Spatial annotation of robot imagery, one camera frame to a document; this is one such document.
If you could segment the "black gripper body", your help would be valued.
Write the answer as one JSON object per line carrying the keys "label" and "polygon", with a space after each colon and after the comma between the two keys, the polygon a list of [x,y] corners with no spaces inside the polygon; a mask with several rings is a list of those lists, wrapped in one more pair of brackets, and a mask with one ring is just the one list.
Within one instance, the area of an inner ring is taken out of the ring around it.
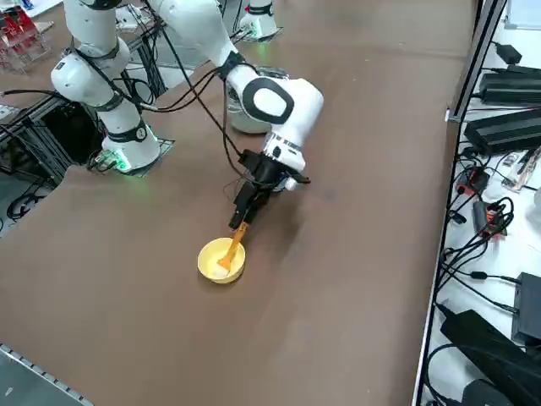
{"label": "black gripper body", "polygon": [[257,194],[259,192],[293,191],[300,184],[310,184],[311,180],[287,165],[266,156],[244,150],[238,162],[247,169],[250,175],[245,180],[240,194]]}

